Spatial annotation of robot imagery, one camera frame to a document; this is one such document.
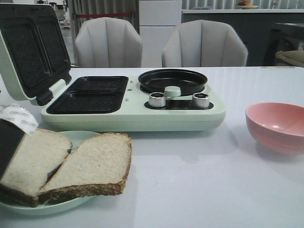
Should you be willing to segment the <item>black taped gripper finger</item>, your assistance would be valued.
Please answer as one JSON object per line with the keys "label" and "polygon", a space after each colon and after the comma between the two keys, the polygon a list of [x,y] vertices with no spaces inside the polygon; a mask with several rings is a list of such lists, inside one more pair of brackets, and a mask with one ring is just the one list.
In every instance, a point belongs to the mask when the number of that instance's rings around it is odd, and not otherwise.
{"label": "black taped gripper finger", "polygon": [[38,128],[35,117],[19,104],[6,105],[0,111],[0,176],[11,163],[24,136]]}

